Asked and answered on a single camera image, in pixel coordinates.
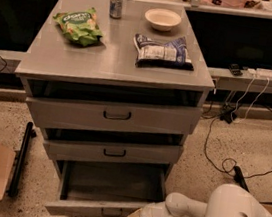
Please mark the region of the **grey bottom drawer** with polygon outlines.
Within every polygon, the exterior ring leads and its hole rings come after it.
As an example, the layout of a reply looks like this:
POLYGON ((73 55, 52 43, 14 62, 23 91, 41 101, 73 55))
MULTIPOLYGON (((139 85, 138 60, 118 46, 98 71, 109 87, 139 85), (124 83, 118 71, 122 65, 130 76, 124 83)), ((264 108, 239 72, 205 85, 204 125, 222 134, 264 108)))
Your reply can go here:
POLYGON ((63 161, 51 215, 125 217, 165 198, 167 165, 63 161))

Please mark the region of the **grey drawer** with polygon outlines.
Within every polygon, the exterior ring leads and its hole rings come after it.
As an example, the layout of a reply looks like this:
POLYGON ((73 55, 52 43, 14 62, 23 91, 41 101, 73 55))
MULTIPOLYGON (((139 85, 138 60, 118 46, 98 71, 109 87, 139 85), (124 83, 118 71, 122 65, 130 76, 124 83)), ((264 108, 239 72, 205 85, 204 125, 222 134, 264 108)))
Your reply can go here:
POLYGON ((43 141, 46 154, 53 160, 89 162, 173 164, 181 157, 183 147, 84 141, 43 141))
POLYGON ((167 165, 63 161, 51 215, 125 217, 165 198, 167 165))
POLYGON ((115 102, 26 98, 35 125, 41 128, 163 134, 189 134, 201 109, 115 102))

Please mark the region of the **grey middle drawer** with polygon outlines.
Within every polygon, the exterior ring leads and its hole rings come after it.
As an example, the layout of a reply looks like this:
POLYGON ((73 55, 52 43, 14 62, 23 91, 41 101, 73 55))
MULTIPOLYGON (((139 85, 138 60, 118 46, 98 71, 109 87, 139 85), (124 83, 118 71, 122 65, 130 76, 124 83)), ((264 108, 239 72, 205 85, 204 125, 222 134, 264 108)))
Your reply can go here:
POLYGON ((46 154, 53 160, 89 162, 173 164, 181 157, 183 147, 84 141, 43 141, 46 154))

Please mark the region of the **grey top drawer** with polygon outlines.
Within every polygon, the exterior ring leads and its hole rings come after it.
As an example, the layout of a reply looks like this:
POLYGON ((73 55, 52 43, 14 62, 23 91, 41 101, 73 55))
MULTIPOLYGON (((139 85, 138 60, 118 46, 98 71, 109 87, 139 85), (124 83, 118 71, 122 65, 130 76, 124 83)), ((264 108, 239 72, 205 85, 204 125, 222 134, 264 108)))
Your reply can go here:
POLYGON ((35 125, 41 128, 163 134, 189 134, 201 109, 115 102, 26 98, 35 125))

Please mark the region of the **grey drawer cabinet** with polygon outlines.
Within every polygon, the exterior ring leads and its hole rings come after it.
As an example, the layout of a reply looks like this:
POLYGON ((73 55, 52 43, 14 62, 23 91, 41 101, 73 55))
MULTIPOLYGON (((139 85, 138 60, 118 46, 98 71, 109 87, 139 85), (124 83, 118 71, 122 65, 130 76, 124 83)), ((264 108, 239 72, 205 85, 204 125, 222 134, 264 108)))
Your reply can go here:
MULTIPOLYGON (((123 16, 118 19, 110 17, 108 2, 58 0, 54 6, 56 13, 96 8, 98 25, 104 36, 98 45, 78 47, 64 38, 53 19, 46 20, 16 69, 26 98, 202 109, 214 85, 190 21, 184 18, 171 32, 157 32, 144 17, 144 13, 152 7, 150 2, 125 2, 123 16), (133 40, 137 33, 162 43, 184 36, 194 70, 136 66, 137 51, 133 40)), ((191 134, 38 128, 43 140, 169 146, 183 146, 186 137, 191 134)))

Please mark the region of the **black bar right floor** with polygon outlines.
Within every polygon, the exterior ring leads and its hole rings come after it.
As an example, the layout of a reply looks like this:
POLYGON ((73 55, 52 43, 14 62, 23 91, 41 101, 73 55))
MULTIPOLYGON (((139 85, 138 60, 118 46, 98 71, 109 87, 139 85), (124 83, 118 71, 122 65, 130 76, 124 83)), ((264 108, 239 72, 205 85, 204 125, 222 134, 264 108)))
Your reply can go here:
POLYGON ((235 176, 233 179, 240 185, 241 188, 243 188, 245 191, 249 191, 244 175, 241 172, 241 168, 239 166, 234 167, 235 176))

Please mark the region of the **black bar floor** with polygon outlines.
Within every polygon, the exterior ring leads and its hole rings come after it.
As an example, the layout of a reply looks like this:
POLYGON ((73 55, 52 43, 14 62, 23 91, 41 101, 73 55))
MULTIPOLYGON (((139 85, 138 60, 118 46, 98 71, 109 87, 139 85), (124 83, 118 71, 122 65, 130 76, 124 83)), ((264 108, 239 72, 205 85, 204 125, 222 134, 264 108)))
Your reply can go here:
POLYGON ((22 169, 28 154, 29 142, 32 138, 36 137, 36 132, 33 129, 34 125, 32 122, 27 123, 25 133, 20 147, 17 161, 15 163, 14 173, 12 175, 12 182, 10 182, 10 188, 8 189, 8 196, 15 197, 18 195, 18 187, 22 176, 22 169))
POLYGON ((234 167, 235 176, 233 179, 240 185, 241 188, 243 188, 245 191, 249 191, 244 175, 241 172, 241 168, 239 166, 234 167))

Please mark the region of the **black bar left floor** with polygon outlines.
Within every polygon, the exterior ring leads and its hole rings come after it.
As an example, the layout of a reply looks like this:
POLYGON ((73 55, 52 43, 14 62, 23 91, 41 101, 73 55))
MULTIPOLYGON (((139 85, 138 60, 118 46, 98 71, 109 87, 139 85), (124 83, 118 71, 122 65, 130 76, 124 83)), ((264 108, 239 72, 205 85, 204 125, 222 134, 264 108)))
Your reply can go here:
POLYGON ((12 182, 10 182, 10 188, 8 189, 8 196, 15 197, 18 195, 18 187, 22 176, 22 169, 28 154, 29 142, 32 138, 36 137, 36 132, 33 129, 34 125, 32 122, 27 123, 25 133, 20 147, 17 161, 15 163, 14 173, 12 175, 12 182))

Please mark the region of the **black power adapter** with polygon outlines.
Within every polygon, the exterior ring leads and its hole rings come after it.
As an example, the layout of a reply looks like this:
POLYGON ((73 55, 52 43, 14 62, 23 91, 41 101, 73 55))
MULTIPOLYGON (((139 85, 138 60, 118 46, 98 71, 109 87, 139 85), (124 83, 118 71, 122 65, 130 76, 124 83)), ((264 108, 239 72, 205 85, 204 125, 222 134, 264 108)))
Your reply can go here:
POLYGON ((224 112, 221 115, 221 120, 227 122, 228 124, 231 124, 235 119, 237 118, 236 114, 231 111, 224 112))

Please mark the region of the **blue white snack bag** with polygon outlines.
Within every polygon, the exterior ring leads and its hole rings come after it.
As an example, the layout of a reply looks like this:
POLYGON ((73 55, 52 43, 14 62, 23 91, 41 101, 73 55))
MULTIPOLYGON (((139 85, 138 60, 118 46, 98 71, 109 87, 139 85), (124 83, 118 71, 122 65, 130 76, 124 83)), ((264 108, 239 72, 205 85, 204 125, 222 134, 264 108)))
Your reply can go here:
POLYGON ((194 70, 184 36, 162 44, 147 36, 136 34, 133 42, 138 53, 136 66, 194 70))

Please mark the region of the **black phone on ledge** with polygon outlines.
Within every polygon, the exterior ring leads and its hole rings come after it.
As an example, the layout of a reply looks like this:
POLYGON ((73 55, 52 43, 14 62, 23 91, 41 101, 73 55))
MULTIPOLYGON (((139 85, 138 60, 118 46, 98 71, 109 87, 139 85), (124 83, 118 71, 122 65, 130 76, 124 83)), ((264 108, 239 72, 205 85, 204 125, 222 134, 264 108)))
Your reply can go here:
POLYGON ((231 64, 229 70, 233 76, 240 77, 243 75, 238 64, 231 64))

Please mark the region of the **white power strip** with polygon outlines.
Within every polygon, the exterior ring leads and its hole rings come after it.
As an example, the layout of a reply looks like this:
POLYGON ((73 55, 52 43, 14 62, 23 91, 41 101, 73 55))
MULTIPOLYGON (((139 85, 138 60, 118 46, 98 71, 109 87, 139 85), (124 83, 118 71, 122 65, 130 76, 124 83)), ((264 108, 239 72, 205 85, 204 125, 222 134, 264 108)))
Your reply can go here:
POLYGON ((272 79, 272 70, 261 69, 261 68, 257 68, 257 69, 249 68, 247 70, 250 74, 253 74, 253 76, 272 79))

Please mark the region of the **green chip bag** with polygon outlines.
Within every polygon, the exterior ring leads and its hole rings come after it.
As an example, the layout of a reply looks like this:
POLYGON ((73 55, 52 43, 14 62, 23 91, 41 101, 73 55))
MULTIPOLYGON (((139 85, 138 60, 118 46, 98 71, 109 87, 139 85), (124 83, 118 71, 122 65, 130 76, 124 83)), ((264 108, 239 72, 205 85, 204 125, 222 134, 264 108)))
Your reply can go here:
POLYGON ((83 47, 99 43, 103 37, 93 7, 86 11, 57 13, 53 19, 60 26, 65 38, 83 47))

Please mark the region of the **white empty bowl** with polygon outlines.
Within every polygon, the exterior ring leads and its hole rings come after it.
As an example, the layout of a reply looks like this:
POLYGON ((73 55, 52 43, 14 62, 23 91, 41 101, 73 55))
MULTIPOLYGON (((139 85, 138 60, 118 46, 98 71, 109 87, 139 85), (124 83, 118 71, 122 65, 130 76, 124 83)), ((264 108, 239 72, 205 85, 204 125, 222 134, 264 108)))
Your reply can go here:
POLYGON ((149 9, 145 12, 145 18, 153 29, 163 32, 171 31, 175 26, 182 22, 181 17, 176 12, 163 8, 149 9))

